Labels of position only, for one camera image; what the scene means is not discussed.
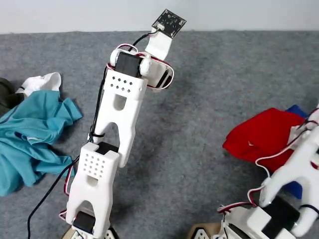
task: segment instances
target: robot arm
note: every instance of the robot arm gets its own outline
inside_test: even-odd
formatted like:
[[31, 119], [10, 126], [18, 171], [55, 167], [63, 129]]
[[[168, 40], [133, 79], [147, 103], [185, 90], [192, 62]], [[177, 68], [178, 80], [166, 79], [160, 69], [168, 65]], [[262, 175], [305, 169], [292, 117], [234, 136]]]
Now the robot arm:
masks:
[[[159, 91], [173, 81], [174, 71], [163, 60], [172, 39], [185, 23], [165, 10], [152, 26], [145, 52], [121, 44], [111, 54], [94, 134], [92, 140], [81, 148], [67, 203], [66, 222], [81, 238], [104, 238], [110, 227], [116, 170], [126, 165], [130, 155], [135, 124], [147, 87]], [[118, 126], [119, 147], [103, 142], [110, 123]]]
[[[301, 126], [293, 127], [289, 142], [295, 151], [284, 166], [262, 184], [259, 206], [236, 207], [225, 212], [222, 229], [213, 238], [295, 239], [302, 237], [319, 216], [319, 111]], [[292, 182], [303, 188], [297, 210], [277, 196]]]

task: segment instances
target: teal cloth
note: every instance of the teal cloth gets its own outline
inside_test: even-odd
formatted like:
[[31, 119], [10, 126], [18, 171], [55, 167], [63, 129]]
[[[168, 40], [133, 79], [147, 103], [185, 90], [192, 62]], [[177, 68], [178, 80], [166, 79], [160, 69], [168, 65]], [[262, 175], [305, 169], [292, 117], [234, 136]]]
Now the teal cloth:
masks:
[[59, 101], [60, 92], [37, 91], [0, 118], [0, 196], [22, 183], [32, 186], [45, 173], [59, 174], [71, 163], [49, 148], [65, 126], [82, 118], [70, 98]]

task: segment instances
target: red cloth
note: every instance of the red cloth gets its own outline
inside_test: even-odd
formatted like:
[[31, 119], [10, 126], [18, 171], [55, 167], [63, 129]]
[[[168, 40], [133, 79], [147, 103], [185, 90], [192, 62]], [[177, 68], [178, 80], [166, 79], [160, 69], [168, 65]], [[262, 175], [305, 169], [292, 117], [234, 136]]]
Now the red cloth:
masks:
[[[270, 108], [235, 127], [226, 137], [223, 148], [237, 158], [255, 162], [260, 157], [271, 156], [285, 148], [291, 127], [303, 121], [294, 113]], [[287, 150], [259, 163], [274, 172], [286, 163], [292, 153], [292, 150]]]

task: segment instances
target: circuit board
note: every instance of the circuit board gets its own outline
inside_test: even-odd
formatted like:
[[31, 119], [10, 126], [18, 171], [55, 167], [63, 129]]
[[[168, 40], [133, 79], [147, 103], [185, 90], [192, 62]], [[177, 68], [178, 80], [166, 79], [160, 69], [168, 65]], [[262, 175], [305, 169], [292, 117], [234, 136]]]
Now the circuit board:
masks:
[[152, 27], [173, 39], [185, 23], [186, 20], [165, 9]]

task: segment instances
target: white wall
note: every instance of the white wall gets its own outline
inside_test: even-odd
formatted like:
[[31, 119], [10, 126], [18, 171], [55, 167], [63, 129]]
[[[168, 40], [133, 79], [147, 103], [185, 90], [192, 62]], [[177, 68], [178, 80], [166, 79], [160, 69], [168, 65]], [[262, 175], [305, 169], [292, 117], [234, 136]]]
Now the white wall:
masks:
[[149, 30], [165, 8], [185, 30], [319, 30], [319, 0], [0, 0], [0, 33]]

